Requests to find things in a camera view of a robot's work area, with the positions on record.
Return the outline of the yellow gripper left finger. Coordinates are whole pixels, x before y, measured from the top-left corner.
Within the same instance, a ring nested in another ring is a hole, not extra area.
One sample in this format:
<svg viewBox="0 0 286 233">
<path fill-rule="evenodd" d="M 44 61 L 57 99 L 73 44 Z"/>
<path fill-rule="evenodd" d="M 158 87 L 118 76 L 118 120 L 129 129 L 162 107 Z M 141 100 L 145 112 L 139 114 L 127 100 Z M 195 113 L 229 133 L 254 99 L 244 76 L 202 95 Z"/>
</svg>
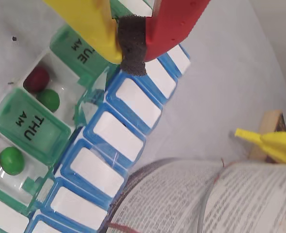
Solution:
<svg viewBox="0 0 286 233">
<path fill-rule="evenodd" d="M 112 18 L 108 0 L 46 0 L 60 17 L 113 64 L 122 62 L 117 40 L 117 22 Z"/>
</svg>

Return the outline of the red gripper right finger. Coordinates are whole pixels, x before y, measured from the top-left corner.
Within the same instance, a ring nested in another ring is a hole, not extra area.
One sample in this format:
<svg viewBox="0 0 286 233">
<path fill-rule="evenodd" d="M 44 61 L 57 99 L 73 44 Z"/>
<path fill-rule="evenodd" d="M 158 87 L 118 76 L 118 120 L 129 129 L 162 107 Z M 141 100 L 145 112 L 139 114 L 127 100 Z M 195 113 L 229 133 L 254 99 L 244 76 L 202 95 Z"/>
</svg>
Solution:
<svg viewBox="0 0 286 233">
<path fill-rule="evenodd" d="M 120 68 L 135 76 L 146 75 L 145 64 L 188 37 L 209 0 L 157 0 L 150 17 L 122 16 L 118 21 Z"/>
</svg>

